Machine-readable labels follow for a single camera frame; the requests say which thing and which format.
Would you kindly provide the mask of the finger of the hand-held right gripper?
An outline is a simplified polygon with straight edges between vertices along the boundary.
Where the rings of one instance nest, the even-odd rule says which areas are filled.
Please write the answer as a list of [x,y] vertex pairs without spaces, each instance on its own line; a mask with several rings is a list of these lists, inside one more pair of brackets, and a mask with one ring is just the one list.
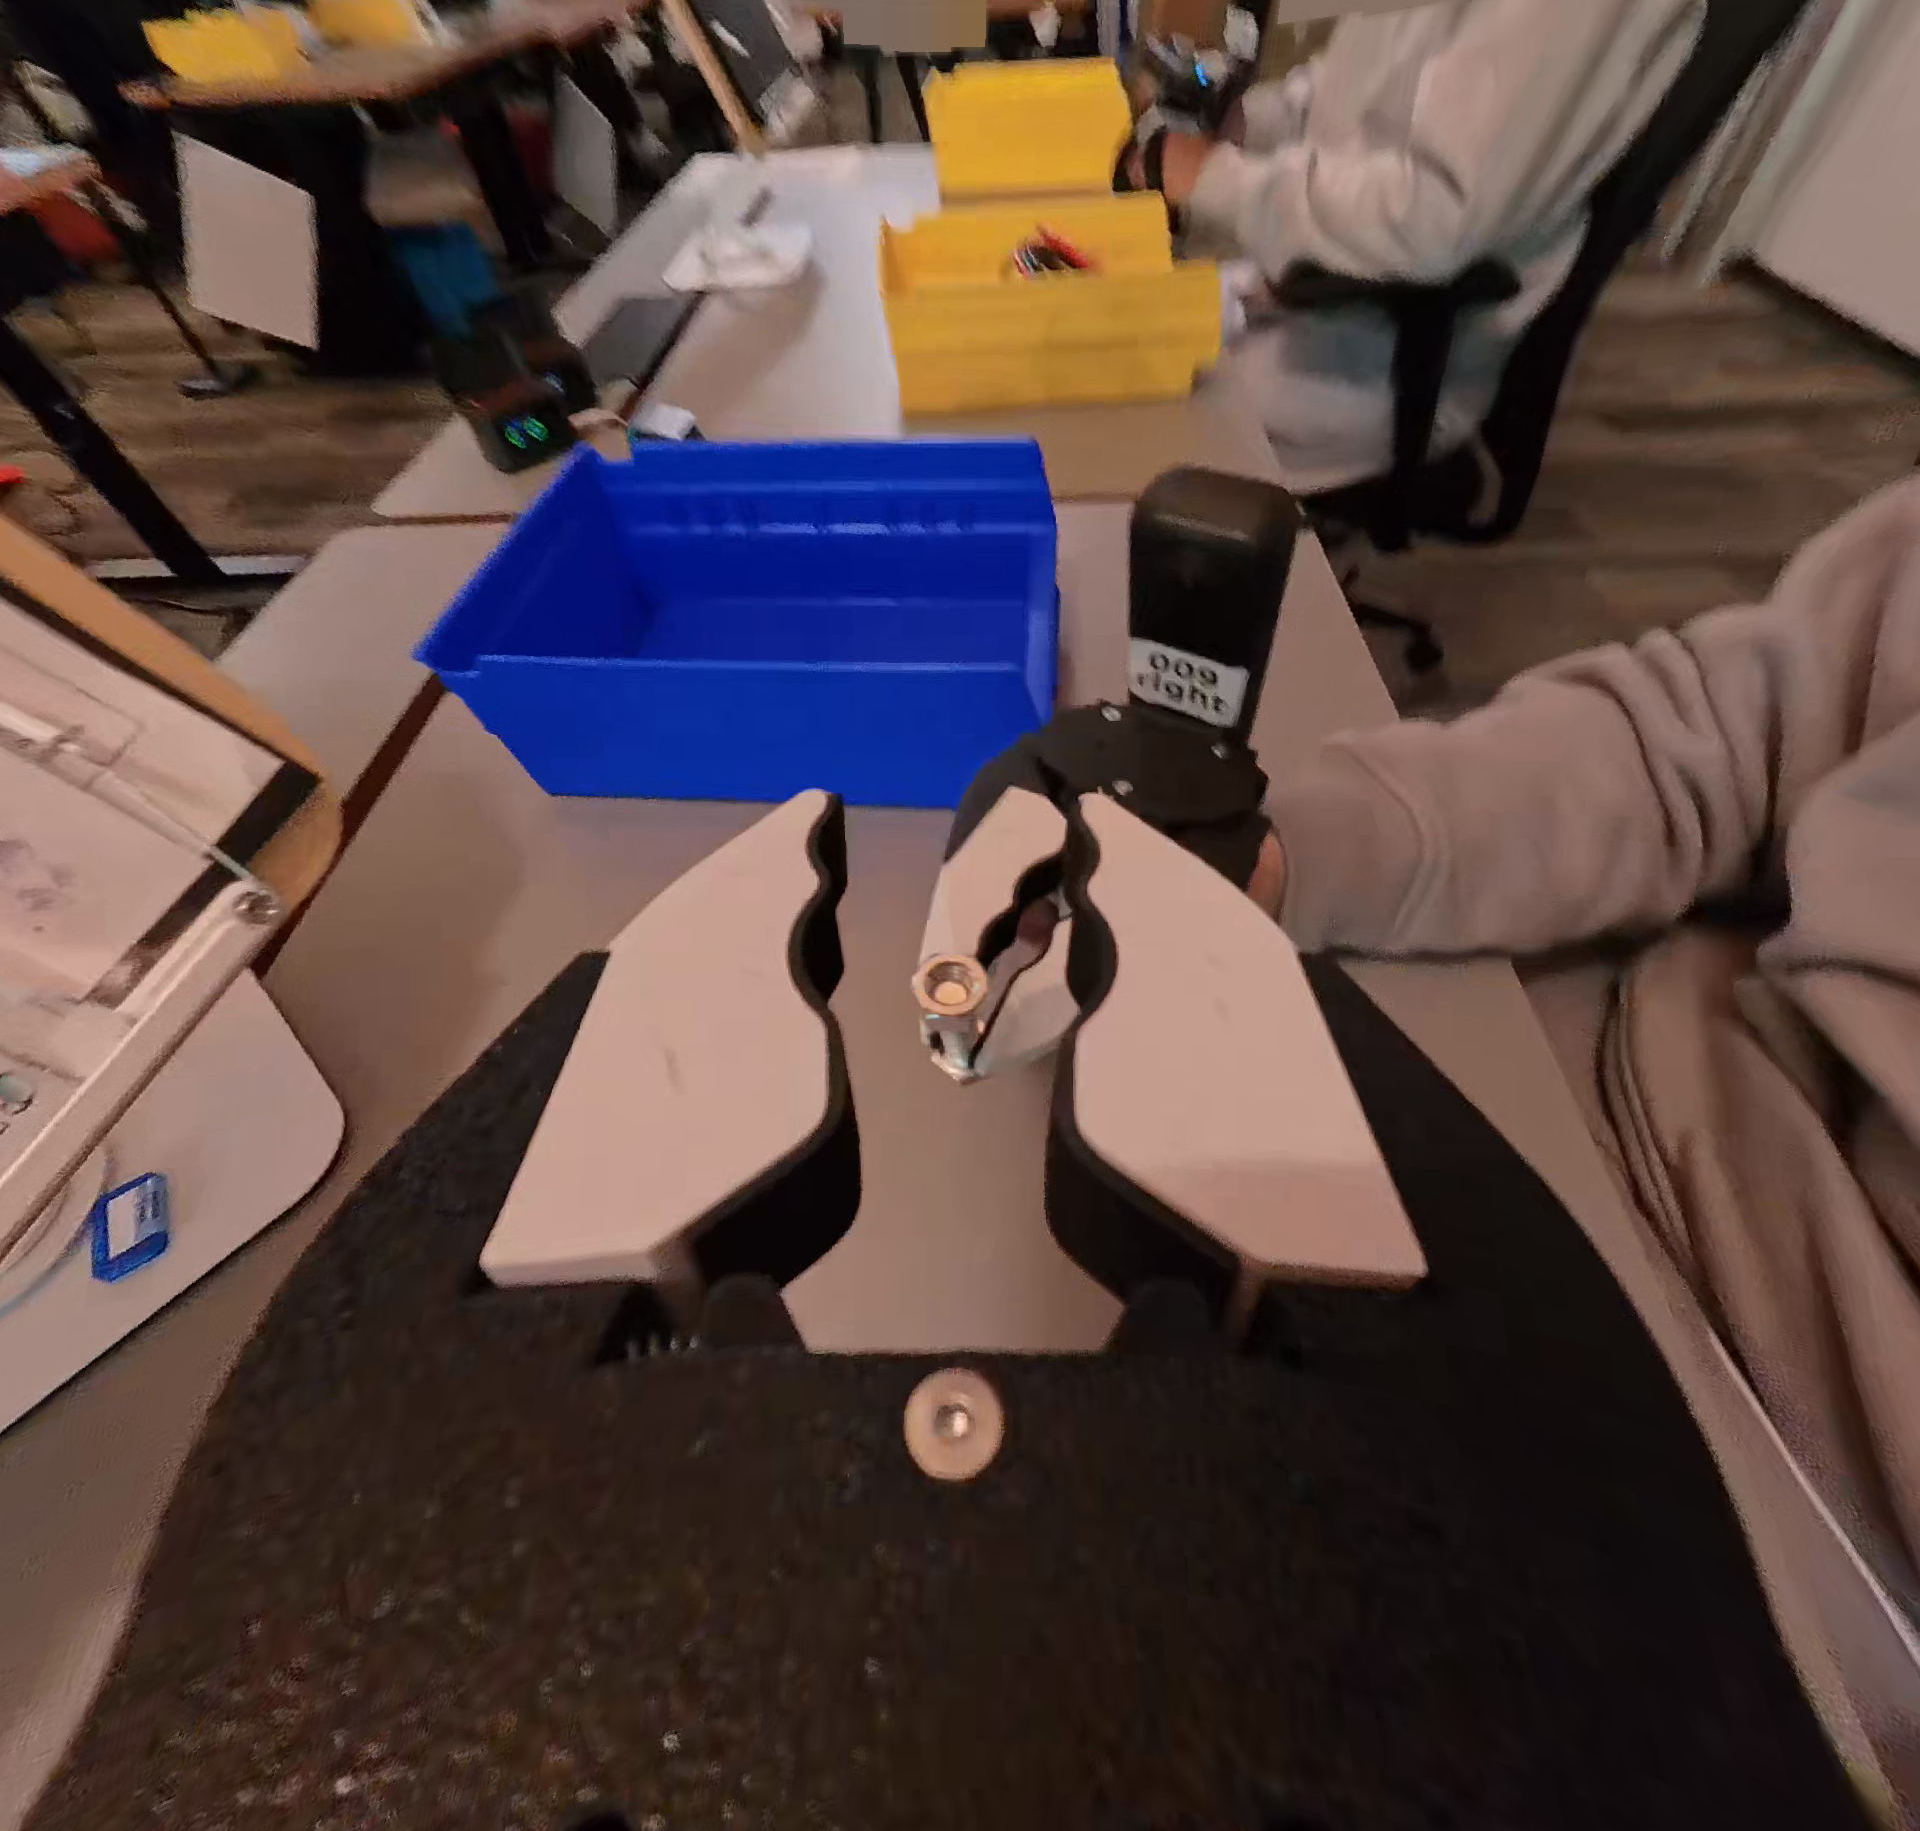
[[1049,1054],[1074,1022],[1064,810],[1010,788],[949,848],[928,908],[926,954],[966,954],[991,978],[989,1034],[975,1062],[994,1076]]

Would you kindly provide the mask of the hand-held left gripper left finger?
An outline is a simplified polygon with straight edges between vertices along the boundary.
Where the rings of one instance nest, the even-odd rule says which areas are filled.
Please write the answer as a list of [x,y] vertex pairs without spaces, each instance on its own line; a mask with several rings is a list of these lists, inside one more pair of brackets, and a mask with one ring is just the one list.
[[480,1250],[492,1286],[786,1288],[846,1238],[844,826],[804,790],[616,932]]

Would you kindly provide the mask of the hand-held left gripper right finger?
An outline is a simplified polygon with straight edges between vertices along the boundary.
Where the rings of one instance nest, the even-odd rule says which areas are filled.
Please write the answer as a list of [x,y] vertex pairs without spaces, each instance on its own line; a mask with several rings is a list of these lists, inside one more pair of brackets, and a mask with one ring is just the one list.
[[1427,1256],[1282,928],[1113,798],[1075,812],[1057,1158],[1080,1150],[1231,1294],[1420,1284]]

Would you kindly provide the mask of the metal bolt with nut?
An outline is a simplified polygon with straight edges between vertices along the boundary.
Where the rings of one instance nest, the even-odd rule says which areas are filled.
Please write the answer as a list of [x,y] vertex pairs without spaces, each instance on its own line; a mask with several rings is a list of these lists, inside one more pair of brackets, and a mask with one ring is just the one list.
[[987,1042],[991,976],[973,956],[936,954],[912,980],[923,1050],[955,1082],[971,1082]]

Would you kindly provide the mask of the person's right forearm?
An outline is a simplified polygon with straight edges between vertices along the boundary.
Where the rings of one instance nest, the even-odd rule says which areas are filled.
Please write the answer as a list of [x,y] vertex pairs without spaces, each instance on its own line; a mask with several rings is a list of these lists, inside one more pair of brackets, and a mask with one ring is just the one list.
[[1328,740],[1266,804],[1306,948],[1525,956],[1780,902],[1781,958],[1915,976],[1917,492],[1758,602]]

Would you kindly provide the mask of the large yellow plastic bin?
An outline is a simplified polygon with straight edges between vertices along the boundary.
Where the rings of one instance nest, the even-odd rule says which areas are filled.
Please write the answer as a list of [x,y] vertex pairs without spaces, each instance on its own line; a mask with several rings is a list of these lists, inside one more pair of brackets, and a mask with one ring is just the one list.
[[[1010,250],[1042,226],[1099,272],[1007,278]],[[905,418],[1175,402],[1219,356],[1217,266],[1177,258],[1156,194],[945,208],[886,220],[875,242]]]

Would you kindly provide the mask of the blue plastic bin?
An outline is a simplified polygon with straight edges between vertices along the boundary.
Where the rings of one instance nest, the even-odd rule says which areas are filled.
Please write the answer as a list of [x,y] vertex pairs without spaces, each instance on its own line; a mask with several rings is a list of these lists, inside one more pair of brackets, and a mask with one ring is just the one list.
[[1032,438],[578,448],[413,650],[545,794],[949,810],[1054,712]]

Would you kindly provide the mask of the black office chair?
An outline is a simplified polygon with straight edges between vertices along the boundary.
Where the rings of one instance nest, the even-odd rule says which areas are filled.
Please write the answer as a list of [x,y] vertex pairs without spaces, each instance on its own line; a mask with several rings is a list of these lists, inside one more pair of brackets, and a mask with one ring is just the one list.
[[1355,488],[1300,500],[1341,592],[1371,560],[1420,540],[1490,546],[1523,522],[1576,342],[1606,282],[1654,220],[1672,182],[1729,110],[1765,52],[1810,0],[1708,0],[1698,42],[1651,120],[1595,186],[1572,264],[1509,356],[1473,442],[1430,460],[1451,334],[1470,308],[1507,302],[1513,276],[1478,260],[1440,286],[1368,284],[1298,264],[1278,284],[1283,308],[1376,304],[1396,328],[1389,470]]

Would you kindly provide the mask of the person's grey clothing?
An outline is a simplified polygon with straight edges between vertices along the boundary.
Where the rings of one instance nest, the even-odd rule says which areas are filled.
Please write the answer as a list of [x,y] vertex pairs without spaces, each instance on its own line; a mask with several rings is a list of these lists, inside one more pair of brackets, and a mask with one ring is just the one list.
[[1519,960],[1595,1142],[1915,1626],[1915,900],[1797,890]]

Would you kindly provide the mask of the white crumpled cloth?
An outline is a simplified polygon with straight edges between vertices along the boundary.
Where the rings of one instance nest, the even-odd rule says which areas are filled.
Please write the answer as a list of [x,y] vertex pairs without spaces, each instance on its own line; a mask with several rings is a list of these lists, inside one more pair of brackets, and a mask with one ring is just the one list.
[[660,288],[684,298],[774,292],[804,278],[812,256],[812,230],[802,222],[708,224],[667,260]]

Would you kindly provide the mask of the dark flat pad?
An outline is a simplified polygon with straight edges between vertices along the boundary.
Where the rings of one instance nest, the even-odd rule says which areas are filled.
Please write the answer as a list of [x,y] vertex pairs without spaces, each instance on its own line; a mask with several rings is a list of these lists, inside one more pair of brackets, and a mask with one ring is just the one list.
[[578,340],[589,378],[645,388],[704,308],[705,294],[660,292],[626,298]]

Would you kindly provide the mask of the black device with green lights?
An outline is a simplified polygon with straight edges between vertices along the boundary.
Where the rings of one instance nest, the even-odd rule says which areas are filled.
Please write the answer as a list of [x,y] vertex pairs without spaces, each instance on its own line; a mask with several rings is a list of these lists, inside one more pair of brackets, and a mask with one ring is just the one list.
[[427,338],[431,374],[492,470],[519,474],[564,458],[575,414],[599,406],[585,356],[550,300],[515,286]]

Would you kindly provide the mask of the leaning wooden framed board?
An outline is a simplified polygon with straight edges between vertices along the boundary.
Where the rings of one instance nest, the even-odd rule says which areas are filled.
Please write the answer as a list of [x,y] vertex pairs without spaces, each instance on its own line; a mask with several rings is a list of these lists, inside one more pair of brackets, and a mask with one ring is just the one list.
[[762,156],[804,136],[818,94],[766,0],[656,2],[737,150]]

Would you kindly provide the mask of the white side panel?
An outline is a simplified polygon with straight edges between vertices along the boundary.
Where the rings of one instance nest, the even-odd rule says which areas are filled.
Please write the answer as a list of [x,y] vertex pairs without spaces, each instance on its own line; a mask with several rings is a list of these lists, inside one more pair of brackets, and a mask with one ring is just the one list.
[[174,134],[190,308],[283,346],[321,340],[318,214],[302,188]]

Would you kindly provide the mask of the flat yellow tray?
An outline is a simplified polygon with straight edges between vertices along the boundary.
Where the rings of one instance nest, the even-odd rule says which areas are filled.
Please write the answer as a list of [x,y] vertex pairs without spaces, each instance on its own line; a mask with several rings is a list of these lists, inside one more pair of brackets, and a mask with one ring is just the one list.
[[141,36],[163,74],[182,84],[276,84],[310,64],[302,20],[281,6],[196,10],[146,20]]

